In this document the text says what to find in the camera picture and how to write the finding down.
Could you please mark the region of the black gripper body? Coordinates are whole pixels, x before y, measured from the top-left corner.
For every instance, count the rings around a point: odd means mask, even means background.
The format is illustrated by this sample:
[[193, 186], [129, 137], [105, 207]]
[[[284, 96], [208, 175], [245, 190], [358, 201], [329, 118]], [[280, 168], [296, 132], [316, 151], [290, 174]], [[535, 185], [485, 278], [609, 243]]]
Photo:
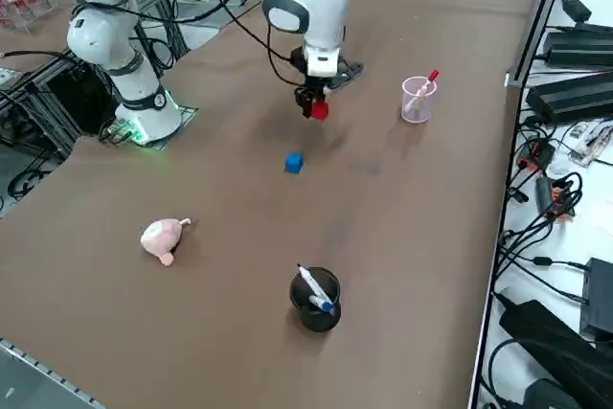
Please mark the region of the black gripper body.
[[332, 78], [313, 77], [307, 74], [307, 60], [302, 47], [291, 51], [291, 65], [305, 77], [305, 86], [322, 91], [335, 91], [352, 81], [352, 66], [343, 58], [338, 61], [337, 73]]

